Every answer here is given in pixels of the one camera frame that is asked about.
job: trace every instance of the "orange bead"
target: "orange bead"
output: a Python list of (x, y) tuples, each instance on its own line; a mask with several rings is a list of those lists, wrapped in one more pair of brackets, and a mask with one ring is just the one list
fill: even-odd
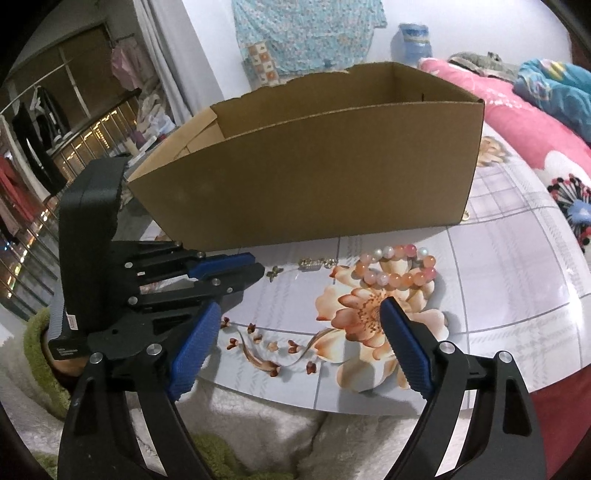
[(388, 279), (388, 285), (392, 288), (398, 288), (400, 286), (400, 275), (397, 273), (391, 273)]
[(432, 255), (427, 255), (423, 258), (423, 267), (425, 268), (433, 268), (435, 266), (435, 257)]
[(405, 273), (400, 280), (403, 287), (411, 287), (414, 284), (414, 277), (410, 273)]
[(406, 258), (406, 253), (404, 253), (404, 246), (396, 245), (394, 247), (394, 259), (400, 260), (401, 258)]
[(422, 287), (427, 282), (423, 272), (417, 272), (414, 274), (413, 282), (417, 287)]
[(358, 261), (355, 264), (355, 275), (357, 275), (358, 277), (363, 277), (363, 274), (365, 273), (365, 271), (368, 269), (368, 266), (361, 263), (360, 261)]

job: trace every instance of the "metal screw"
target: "metal screw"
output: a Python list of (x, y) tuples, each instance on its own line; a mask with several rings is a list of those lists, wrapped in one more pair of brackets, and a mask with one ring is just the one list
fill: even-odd
[(99, 364), (103, 359), (103, 354), (100, 352), (95, 352), (90, 356), (90, 363), (91, 364)]
[(513, 357), (511, 356), (511, 354), (509, 352), (499, 352), (499, 358), (501, 359), (501, 362), (505, 362), (506, 364), (510, 364), (511, 361), (513, 360)]
[(146, 353), (148, 355), (156, 356), (162, 351), (162, 345), (159, 343), (152, 343), (152, 345), (148, 345), (146, 349)]
[(451, 353), (456, 351), (456, 347), (454, 346), (453, 343), (451, 342), (441, 342), (439, 344), (439, 349), (443, 352), (443, 353), (447, 353), (448, 355), (450, 355)]

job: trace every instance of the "blue water jug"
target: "blue water jug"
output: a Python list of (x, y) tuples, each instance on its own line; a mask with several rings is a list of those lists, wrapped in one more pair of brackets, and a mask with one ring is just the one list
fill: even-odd
[(433, 56), (429, 41), (429, 28), (414, 23), (400, 24), (404, 39), (404, 63), (416, 67), (420, 59)]

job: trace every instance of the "cardboard box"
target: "cardboard box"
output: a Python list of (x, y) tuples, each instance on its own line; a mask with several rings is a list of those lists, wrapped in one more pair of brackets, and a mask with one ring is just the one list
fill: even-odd
[(311, 74), (213, 105), (130, 177), (207, 251), (459, 223), (483, 102), (398, 64)]

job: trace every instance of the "hanging clothes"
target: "hanging clothes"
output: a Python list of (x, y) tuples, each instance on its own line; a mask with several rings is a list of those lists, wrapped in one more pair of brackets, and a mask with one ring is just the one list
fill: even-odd
[(17, 242), (16, 234), (21, 229), (21, 225), (18, 220), (14, 218), (10, 208), (4, 202), (4, 199), (0, 196), (0, 231), (4, 238), (9, 242)]
[(46, 150), (57, 145), (70, 131), (64, 110), (55, 97), (44, 87), (35, 87), (31, 110), (37, 116), (41, 139)]
[(44, 203), (51, 194), (33, 173), (20, 145), (15, 140), (15, 135), (12, 132), (12, 129), (3, 115), (0, 115), (0, 135), (2, 136), (2, 143), (8, 147), (12, 154), (12, 165), (15, 167), (16, 171), (20, 173), (29, 192), (34, 194), (41, 203)]
[(242, 58), (266, 42), (279, 74), (286, 76), (361, 63), (374, 28), (387, 26), (381, 0), (232, 0), (232, 9)]
[(43, 147), (47, 151), (53, 147), (53, 138), (51, 136), (51, 128), (49, 127), (49, 122), (47, 121), (47, 117), (45, 115), (37, 115), (35, 121), (37, 122), (37, 126), (39, 127), (39, 136), (41, 137), (41, 143), (43, 143)]
[(41, 205), (27, 192), (20, 176), (12, 168), (12, 164), (0, 155), (0, 186), (4, 190), (17, 212), (31, 223), (41, 213)]
[(126, 90), (144, 89), (156, 77), (154, 65), (134, 38), (124, 38), (111, 52), (111, 72)]
[(35, 176), (48, 192), (57, 195), (66, 186), (66, 179), (47, 155), (33, 127), (31, 117), (22, 105), (12, 119), (12, 127)]

